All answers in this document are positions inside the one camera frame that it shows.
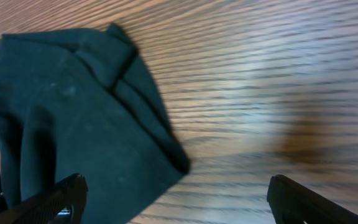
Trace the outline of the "black t-shirt with logo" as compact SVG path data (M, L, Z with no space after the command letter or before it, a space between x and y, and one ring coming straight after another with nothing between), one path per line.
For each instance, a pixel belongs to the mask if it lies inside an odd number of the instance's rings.
M117 25L0 39L0 213L79 173L83 223L127 223L190 169Z

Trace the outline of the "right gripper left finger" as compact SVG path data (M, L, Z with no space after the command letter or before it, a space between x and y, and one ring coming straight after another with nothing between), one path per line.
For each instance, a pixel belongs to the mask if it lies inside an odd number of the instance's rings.
M0 224L80 224L88 187L85 178L73 174L53 188L0 213Z

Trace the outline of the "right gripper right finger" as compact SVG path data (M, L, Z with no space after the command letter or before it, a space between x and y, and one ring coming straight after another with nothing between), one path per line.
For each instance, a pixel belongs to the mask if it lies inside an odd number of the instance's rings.
M276 224L358 224L358 215L278 174L270 179L267 202Z

